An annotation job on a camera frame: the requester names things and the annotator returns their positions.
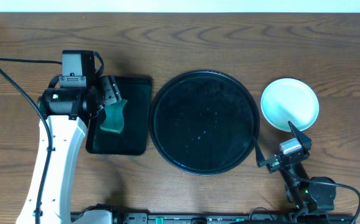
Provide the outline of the mint green plate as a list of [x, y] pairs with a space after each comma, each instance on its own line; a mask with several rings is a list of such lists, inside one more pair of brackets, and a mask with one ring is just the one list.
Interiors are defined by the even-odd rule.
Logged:
[[300, 131], [308, 129], [320, 112], [318, 97], [313, 89], [294, 78], [271, 82], [262, 93], [260, 107], [268, 123], [286, 132], [291, 131], [289, 121]]

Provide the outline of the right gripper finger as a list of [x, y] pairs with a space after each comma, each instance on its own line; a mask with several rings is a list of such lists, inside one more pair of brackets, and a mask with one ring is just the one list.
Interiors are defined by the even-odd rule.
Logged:
[[311, 139], [302, 133], [291, 121], [288, 121], [288, 125], [294, 137], [302, 146], [311, 146]]
[[257, 167], [262, 167], [265, 165], [264, 155], [257, 143], [257, 140], [254, 137], [252, 137], [252, 141], [253, 141], [254, 148], [255, 148], [255, 158], [256, 158]]

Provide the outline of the green scrubbing sponge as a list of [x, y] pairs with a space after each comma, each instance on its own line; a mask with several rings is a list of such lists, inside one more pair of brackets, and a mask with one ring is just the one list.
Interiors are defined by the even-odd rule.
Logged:
[[100, 125], [100, 129], [102, 131], [115, 134], [120, 134], [123, 131], [125, 126], [123, 110], [126, 104], [127, 100], [123, 99], [121, 101], [117, 101], [114, 104], [107, 105], [104, 108], [106, 118], [104, 122]]

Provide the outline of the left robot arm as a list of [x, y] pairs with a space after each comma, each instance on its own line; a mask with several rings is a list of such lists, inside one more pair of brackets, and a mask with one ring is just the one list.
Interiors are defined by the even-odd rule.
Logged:
[[90, 81], [63, 76], [52, 81], [38, 100], [42, 115], [39, 149], [26, 202], [17, 223], [71, 223], [70, 199], [80, 146], [99, 112], [106, 114], [103, 133], [120, 134], [125, 126], [114, 76]]

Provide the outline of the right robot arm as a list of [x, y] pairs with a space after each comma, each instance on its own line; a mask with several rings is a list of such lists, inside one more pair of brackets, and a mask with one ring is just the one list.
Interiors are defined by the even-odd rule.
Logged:
[[336, 187], [328, 177], [309, 178], [302, 161], [309, 158], [311, 139], [289, 121], [293, 138], [280, 144], [280, 152], [272, 158], [264, 158], [257, 140], [255, 146], [258, 167], [266, 167], [269, 173], [279, 171], [283, 177], [288, 201], [304, 213], [326, 213], [334, 210]]

